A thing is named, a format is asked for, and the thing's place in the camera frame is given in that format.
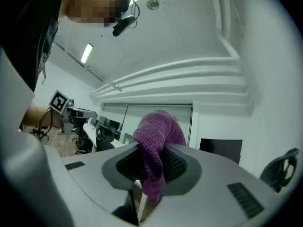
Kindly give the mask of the black ceiling conduit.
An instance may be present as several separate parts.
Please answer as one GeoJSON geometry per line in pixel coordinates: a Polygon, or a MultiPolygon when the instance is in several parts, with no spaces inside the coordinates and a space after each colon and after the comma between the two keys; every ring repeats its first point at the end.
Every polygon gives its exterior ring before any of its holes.
{"type": "Polygon", "coordinates": [[[103,79],[101,79],[97,74],[95,74],[93,71],[89,69],[89,65],[85,65],[83,62],[80,62],[75,56],[73,56],[71,53],[67,52],[65,48],[60,45],[57,42],[54,42],[63,52],[65,52],[70,58],[72,58],[77,64],[79,64],[82,68],[84,68],[86,71],[91,73],[94,77],[96,77],[99,81],[103,82],[103,79]]]}

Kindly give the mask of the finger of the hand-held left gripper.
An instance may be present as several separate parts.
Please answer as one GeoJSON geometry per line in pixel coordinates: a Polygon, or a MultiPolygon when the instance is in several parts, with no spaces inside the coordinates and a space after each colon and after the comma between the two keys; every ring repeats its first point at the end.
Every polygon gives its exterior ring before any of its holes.
{"type": "Polygon", "coordinates": [[[72,108],[71,109],[71,117],[76,118],[83,118],[83,119],[89,119],[89,118],[97,118],[97,113],[95,111],[81,109],[81,108],[72,108]]]}

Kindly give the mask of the white ceiling pipe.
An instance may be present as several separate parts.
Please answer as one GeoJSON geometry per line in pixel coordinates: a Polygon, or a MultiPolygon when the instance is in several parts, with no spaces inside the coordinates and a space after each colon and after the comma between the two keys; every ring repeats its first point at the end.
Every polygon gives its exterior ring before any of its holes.
{"type": "Polygon", "coordinates": [[[112,92],[114,94],[125,94],[132,87],[142,87],[146,84],[159,83],[166,80],[237,75],[240,72],[239,60],[239,57],[216,57],[169,62],[116,79],[93,91],[90,97],[98,99],[112,92]]]}

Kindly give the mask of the black office chair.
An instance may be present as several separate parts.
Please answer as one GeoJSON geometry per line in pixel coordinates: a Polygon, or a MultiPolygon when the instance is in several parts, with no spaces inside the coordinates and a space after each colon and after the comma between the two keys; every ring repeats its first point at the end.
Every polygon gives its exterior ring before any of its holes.
{"type": "Polygon", "coordinates": [[[115,139],[115,129],[100,123],[96,126],[96,148],[97,152],[114,149],[112,142],[115,139]]]}
{"type": "Polygon", "coordinates": [[[87,119],[73,117],[72,132],[76,133],[77,135],[77,138],[74,138],[76,139],[76,152],[83,154],[91,153],[93,147],[92,141],[88,138],[87,133],[84,131],[85,123],[87,123],[87,119]]]}
{"type": "Polygon", "coordinates": [[[290,183],[295,174],[299,152],[299,149],[293,148],[272,160],[262,171],[260,180],[279,193],[290,183]]]}

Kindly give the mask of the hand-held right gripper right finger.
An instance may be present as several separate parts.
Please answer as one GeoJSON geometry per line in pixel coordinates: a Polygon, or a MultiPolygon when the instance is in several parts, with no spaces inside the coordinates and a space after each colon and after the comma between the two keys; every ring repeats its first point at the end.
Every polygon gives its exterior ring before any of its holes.
{"type": "Polygon", "coordinates": [[[257,227],[282,195],[235,162],[180,145],[166,148],[187,161],[186,172],[166,184],[157,208],[140,227],[257,227]],[[241,183],[263,207],[248,218],[228,186],[241,183]]]}

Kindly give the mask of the purple cloth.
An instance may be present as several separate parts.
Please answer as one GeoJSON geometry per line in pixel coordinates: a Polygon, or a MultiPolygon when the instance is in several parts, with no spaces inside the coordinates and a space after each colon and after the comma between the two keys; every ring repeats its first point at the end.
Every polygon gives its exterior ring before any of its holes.
{"type": "Polygon", "coordinates": [[[163,110],[145,115],[133,133],[143,157],[143,193],[158,202],[166,185],[161,154],[165,144],[186,146],[185,136],[177,119],[163,110]]]}

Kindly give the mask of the person's left forearm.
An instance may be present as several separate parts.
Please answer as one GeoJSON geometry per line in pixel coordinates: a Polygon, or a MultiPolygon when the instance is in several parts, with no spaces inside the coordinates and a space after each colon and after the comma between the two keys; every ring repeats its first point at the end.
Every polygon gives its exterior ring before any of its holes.
{"type": "Polygon", "coordinates": [[[60,129],[61,128],[61,118],[60,115],[56,111],[52,111],[48,113],[40,123],[42,117],[46,114],[48,108],[39,107],[37,105],[30,105],[27,109],[21,124],[24,126],[32,126],[38,127],[39,125],[42,127],[50,126],[51,122],[53,122],[52,126],[60,129]]]}

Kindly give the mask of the person's black t-shirt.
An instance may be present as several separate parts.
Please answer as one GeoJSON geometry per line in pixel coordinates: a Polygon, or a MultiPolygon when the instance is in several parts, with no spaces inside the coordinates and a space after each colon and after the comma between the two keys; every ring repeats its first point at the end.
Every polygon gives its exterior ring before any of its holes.
{"type": "Polygon", "coordinates": [[[34,91],[47,61],[62,6],[69,0],[0,0],[0,45],[34,91]]]}

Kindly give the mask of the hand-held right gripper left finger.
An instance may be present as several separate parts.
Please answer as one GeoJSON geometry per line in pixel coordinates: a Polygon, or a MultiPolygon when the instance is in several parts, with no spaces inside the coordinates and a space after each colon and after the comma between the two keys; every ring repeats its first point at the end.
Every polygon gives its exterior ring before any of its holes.
{"type": "Polygon", "coordinates": [[[127,190],[116,189],[102,174],[103,164],[128,150],[115,148],[97,153],[60,157],[45,146],[55,185],[75,226],[136,226],[134,201],[127,190]]]}

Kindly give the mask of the black computer monitor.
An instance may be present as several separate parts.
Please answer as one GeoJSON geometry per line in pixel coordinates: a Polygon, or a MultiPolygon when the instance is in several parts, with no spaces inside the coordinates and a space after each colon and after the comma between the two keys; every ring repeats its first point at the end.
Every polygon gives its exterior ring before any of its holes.
{"type": "Polygon", "coordinates": [[[123,124],[121,122],[116,122],[114,120],[108,119],[103,116],[99,116],[97,119],[98,124],[103,125],[105,127],[113,128],[115,130],[121,130],[123,124]]]}

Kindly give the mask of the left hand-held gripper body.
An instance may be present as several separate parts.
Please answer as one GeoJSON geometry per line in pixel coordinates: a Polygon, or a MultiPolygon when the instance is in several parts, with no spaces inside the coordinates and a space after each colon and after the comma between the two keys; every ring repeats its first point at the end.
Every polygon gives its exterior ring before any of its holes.
{"type": "Polygon", "coordinates": [[[74,100],[69,99],[59,90],[54,93],[49,106],[52,110],[56,111],[61,118],[61,132],[59,135],[69,135],[73,129],[73,124],[70,123],[69,109],[74,106],[74,100]]]}

